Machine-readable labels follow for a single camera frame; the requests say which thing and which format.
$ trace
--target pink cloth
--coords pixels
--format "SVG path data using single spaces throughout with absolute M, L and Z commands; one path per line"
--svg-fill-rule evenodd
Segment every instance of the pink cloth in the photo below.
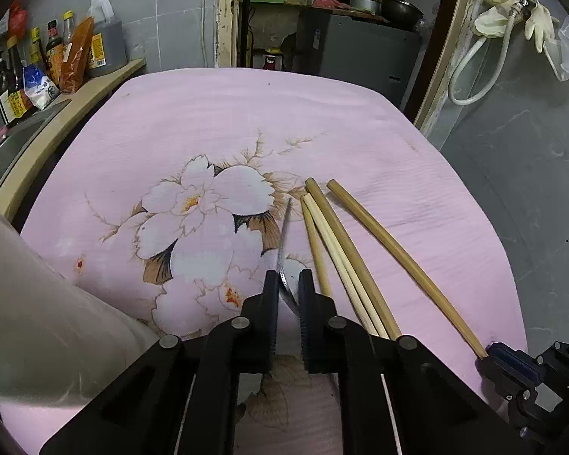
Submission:
M 337 179 L 352 193 L 484 345 L 526 349 L 513 277 L 489 221 L 401 112 L 349 83 L 240 68 L 134 78 L 67 150 L 22 236 L 74 284 L 154 330 L 191 337 L 261 291 L 291 196 L 292 287 L 313 268 L 298 201 L 309 176 Z M 334 208 L 403 333 L 482 395 L 476 357 L 455 328 L 362 225 Z M 326 258 L 337 310 L 355 319 Z M 340 453 L 337 403 L 326 378 L 303 371 L 299 324 L 285 306 L 278 331 L 275 368 L 264 395 L 245 402 L 237 453 Z M 32 431 L 48 438 L 58 425 L 43 425 L 33 409 L 3 412 L 24 448 Z

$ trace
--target red bag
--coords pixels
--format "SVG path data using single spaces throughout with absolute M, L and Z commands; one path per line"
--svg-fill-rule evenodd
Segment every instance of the red bag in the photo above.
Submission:
M 8 37 L 17 36 L 17 41 L 22 41 L 27 26 L 27 11 L 23 10 L 21 0 L 11 3 L 8 14 Z

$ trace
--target chopstick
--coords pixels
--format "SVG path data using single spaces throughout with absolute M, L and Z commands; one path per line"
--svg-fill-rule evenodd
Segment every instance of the chopstick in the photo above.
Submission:
M 435 302 L 443 314 L 449 319 L 459 334 L 474 350 L 479 358 L 487 357 L 483 344 L 472 332 L 461 315 L 440 291 L 431 278 L 423 271 L 411 255 L 390 235 L 388 231 L 358 201 L 350 195 L 337 181 L 331 179 L 327 187 L 343 205 L 386 247 L 399 261 L 404 269 L 415 279 L 423 291 Z
M 323 241 L 325 241 L 329 255 L 331 255 L 335 268 L 337 268 L 337 273 L 339 273 L 341 281 L 343 281 L 347 295 L 350 297 L 350 301 L 360 322 L 370 334 L 387 338 L 387 332 L 379 319 L 375 307 L 367 296 L 352 264 L 350 264 L 346 254 L 343 252 L 337 238 L 325 220 L 324 215 L 320 212 L 316 201 L 314 201 L 312 195 L 305 195 L 303 200 L 310 210 L 312 218 L 320 231 L 320 235 L 322 235 Z
M 337 218 L 337 215 L 335 214 L 335 211 L 329 204 L 329 201 L 326 199 L 325 195 L 320 190 L 320 187 L 318 186 L 314 178 L 309 177 L 306 180 L 306 188 L 312 195 L 313 200 L 316 201 L 316 204 L 319 207 L 320 212 L 322 212 L 323 216 L 325 217 L 328 223 L 328 226 L 333 231 L 335 239 L 340 243 L 341 247 L 343 248 L 344 254 L 347 256 L 347 258 L 350 261 L 351 267 L 358 275 L 358 279 L 362 283 L 362 287 L 366 290 L 366 293 L 369 296 L 371 303 L 375 307 L 375 310 L 377 311 L 380 321 L 384 325 L 388 336 L 393 340 L 398 339 L 402 335 L 401 329 L 396 324 L 396 320 L 392 312 L 390 311 L 390 308 L 386 304 L 386 300 L 382 296 L 382 293 L 377 287 L 377 284 L 375 284 L 375 281 L 373 280 L 373 277 L 371 276 L 369 269 L 366 267 L 365 262 L 358 253 L 358 250 L 354 246 L 354 243 L 350 239 L 350 236 L 347 235 L 346 230 L 341 225 L 341 222 Z
M 326 273 L 325 261 L 323 261 L 322 253 L 320 252 L 320 236 L 316 230 L 316 225 L 312 219 L 312 214 L 308 209 L 303 198 L 300 200 L 302 204 L 303 220 L 306 223 L 306 230 L 308 231 L 308 241 L 310 242 L 310 250 L 314 258 L 314 266 L 316 267 L 316 274 L 319 278 L 320 292 L 329 298 L 333 297 L 331 286 L 329 285 L 329 277 Z

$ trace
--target plastic jug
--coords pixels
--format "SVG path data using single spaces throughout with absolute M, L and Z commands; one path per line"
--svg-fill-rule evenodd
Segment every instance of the plastic jug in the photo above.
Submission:
M 123 23 L 115 17 L 110 1 L 91 0 L 87 15 L 94 18 L 88 75 L 100 77 L 126 65 Z

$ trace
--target hose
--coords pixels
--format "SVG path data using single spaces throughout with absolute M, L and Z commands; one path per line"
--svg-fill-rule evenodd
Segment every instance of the hose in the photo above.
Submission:
M 483 47 L 483 44 L 485 43 L 487 38 L 485 36 L 481 36 L 481 38 L 478 41 L 476 41 L 474 46 L 470 48 L 470 51 L 466 54 L 466 56 L 464 56 L 464 58 L 459 62 L 459 65 L 455 68 L 451 80 L 449 81 L 449 88 L 448 88 L 449 99 L 451 99 L 451 102 L 453 104 L 456 104 L 458 106 L 467 106 L 468 104 L 472 104 L 477 100 L 483 98 L 486 95 L 486 93 L 491 90 L 491 87 L 495 85 L 495 82 L 498 80 L 502 68 L 504 68 L 506 54 L 508 53 L 508 45 L 510 44 L 510 35 L 512 34 L 512 28 L 514 27 L 515 23 L 514 19 L 516 19 L 517 15 L 518 11 L 515 8 L 513 8 L 510 11 L 510 17 L 508 17 L 508 22 L 506 24 L 506 29 L 504 31 L 504 42 L 502 43 L 502 51 L 499 53 L 498 66 L 496 66 L 495 72 L 493 72 L 493 76 L 478 93 L 476 93 L 471 97 L 468 97 L 467 99 L 457 99 L 453 95 L 453 91 L 455 90 L 455 84 L 457 82 L 457 79 L 461 75 L 462 71 L 464 70 L 465 66 L 468 64 L 470 60 L 472 60 L 473 56 L 478 52 L 478 50 L 480 50 Z

